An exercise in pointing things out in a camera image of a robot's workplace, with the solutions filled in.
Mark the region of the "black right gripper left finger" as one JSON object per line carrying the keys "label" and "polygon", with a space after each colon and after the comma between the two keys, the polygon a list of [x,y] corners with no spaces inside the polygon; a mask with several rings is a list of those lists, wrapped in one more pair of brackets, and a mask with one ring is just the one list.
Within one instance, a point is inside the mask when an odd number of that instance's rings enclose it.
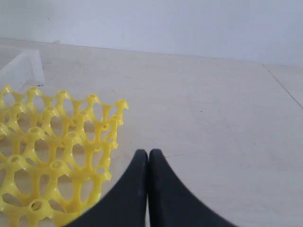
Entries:
{"label": "black right gripper left finger", "polygon": [[144,227],[147,202],[148,156],[135,152],[114,187],[68,227]]}

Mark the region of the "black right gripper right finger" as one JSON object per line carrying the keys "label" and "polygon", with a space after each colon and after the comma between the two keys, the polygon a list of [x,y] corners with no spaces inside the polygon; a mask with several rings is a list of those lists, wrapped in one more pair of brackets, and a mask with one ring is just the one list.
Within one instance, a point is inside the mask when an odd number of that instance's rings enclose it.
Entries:
{"label": "black right gripper right finger", "polygon": [[160,149],[149,155],[148,204],[151,227],[233,227],[202,203],[178,178]]}

